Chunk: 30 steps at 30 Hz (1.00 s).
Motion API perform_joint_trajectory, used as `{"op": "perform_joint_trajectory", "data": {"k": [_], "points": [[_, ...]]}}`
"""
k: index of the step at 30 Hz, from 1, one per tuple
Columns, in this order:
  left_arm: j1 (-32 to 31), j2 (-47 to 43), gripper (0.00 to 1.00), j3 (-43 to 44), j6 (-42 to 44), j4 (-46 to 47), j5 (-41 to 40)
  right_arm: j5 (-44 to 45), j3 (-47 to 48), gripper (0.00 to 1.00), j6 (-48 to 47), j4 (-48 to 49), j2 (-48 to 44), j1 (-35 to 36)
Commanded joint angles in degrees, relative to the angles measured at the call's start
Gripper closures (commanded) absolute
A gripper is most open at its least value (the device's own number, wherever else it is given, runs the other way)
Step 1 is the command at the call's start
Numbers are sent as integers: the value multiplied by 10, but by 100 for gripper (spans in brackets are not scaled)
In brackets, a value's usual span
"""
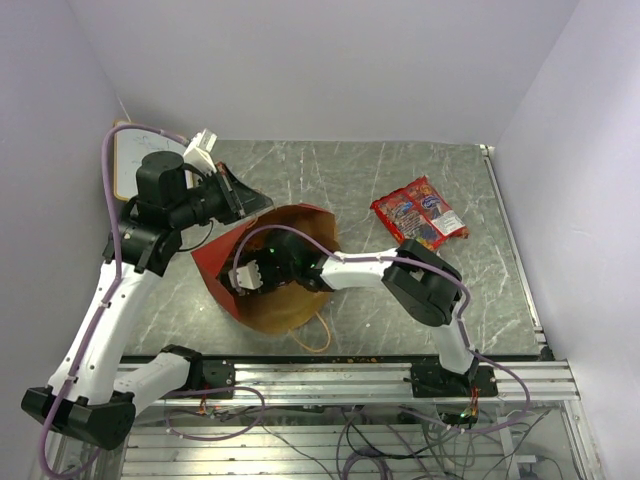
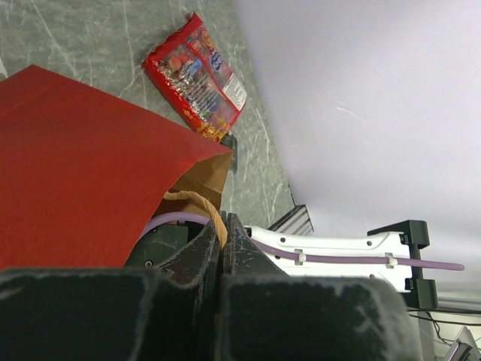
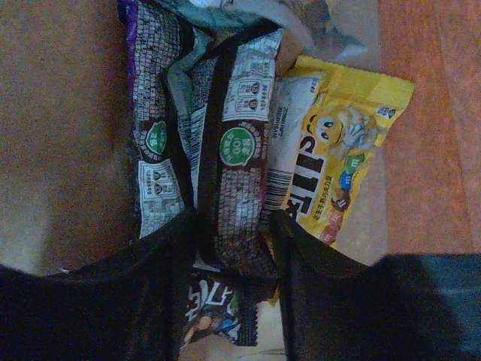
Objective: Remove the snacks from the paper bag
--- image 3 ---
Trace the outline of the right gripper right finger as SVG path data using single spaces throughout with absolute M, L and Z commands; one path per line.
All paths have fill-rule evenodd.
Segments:
M 366 266 L 271 216 L 290 360 L 478 360 L 478 254 L 395 254 Z

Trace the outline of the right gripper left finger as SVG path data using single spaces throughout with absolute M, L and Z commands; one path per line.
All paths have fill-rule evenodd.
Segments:
M 176 360 L 195 242 L 191 209 L 127 248 L 51 276 L 1 269 L 3 360 Z

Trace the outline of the brown chocolate bar wrapper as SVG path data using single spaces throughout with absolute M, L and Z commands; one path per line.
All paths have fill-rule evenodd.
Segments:
M 192 164 L 202 218 L 199 253 L 214 266 L 273 278 L 260 234 L 267 183 L 270 102 L 282 29 L 245 32 L 222 42 L 192 69 L 203 122 Z

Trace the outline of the red paper bag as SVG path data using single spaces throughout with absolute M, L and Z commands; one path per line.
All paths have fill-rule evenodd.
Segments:
M 1 269 L 47 276 L 126 242 L 122 37 L 112 1 L 1 3 Z

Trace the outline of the yellow candy packet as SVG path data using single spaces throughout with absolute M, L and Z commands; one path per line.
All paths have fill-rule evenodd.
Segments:
M 410 103 L 408 80 L 299 56 L 275 80 L 260 229 L 285 211 L 319 243 L 336 245 L 360 185 Z

